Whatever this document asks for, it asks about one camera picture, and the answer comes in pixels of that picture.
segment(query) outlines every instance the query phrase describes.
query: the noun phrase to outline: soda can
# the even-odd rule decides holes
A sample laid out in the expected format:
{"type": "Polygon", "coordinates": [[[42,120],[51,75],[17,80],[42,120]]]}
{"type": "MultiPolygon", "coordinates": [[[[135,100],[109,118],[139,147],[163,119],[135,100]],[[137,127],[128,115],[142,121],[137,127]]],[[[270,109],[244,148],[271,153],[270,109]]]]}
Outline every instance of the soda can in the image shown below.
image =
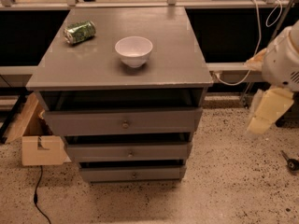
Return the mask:
{"type": "Polygon", "coordinates": [[[64,28],[64,37],[68,44],[74,45],[95,35],[95,26],[92,21],[82,21],[64,28]]]}

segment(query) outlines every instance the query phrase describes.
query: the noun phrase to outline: concrete floor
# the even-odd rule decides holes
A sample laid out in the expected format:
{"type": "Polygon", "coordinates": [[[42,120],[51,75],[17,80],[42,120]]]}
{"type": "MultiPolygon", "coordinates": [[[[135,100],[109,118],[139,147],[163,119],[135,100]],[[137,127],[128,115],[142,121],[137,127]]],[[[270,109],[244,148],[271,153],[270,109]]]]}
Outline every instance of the concrete floor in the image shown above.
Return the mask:
{"type": "MultiPolygon", "coordinates": [[[[90,185],[74,163],[44,167],[38,204],[51,223],[299,223],[299,123],[244,136],[249,111],[210,97],[179,181],[90,185]]],[[[21,165],[21,139],[0,146],[0,223],[47,223],[33,204],[39,167],[21,165]]]]}

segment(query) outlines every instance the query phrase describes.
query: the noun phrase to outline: cardboard box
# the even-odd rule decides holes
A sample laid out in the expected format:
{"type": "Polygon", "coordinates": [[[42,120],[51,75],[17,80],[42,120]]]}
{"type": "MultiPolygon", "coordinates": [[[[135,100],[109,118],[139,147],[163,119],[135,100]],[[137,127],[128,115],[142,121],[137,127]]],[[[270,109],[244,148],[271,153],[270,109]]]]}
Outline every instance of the cardboard box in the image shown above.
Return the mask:
{"type": "Polygon", "coordinates": [[[7,143],[21,137],[21,161],[28,165],[61,165],[69,161],[59,136],[44,135],[40,114],[43,108],[32,93],[8,128],[7,143]]]}

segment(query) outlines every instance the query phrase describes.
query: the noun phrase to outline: gray tabletop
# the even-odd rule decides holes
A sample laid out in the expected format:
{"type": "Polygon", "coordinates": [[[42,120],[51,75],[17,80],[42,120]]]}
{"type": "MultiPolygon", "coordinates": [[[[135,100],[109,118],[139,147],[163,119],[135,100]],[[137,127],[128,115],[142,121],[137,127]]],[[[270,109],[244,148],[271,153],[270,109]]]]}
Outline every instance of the gray tabletop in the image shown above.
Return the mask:
{"type": "Polygon", "coordinates": [[[183,7],[73,8],[27,84],[32,91],[188,88],[211,86],[183,7]],[[93,21],[94,38],[70,46],[63,36],[69,23],[93,21]],[[150,59],[130,68],[114,47],[131,35],[153,43],[150,59]]]}

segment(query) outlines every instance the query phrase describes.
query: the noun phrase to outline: white bowl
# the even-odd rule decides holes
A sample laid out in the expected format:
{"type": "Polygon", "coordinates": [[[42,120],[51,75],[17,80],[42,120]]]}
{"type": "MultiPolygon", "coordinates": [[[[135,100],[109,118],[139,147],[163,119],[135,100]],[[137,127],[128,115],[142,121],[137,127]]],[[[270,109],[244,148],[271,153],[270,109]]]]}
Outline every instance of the white bowl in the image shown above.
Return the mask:
{"type": "Polygon", "coordinates": [[[115,50],[123,63],[137,68],[150,59],[152,43],[144,37],[129,36],[118,41],[115,50]]]}

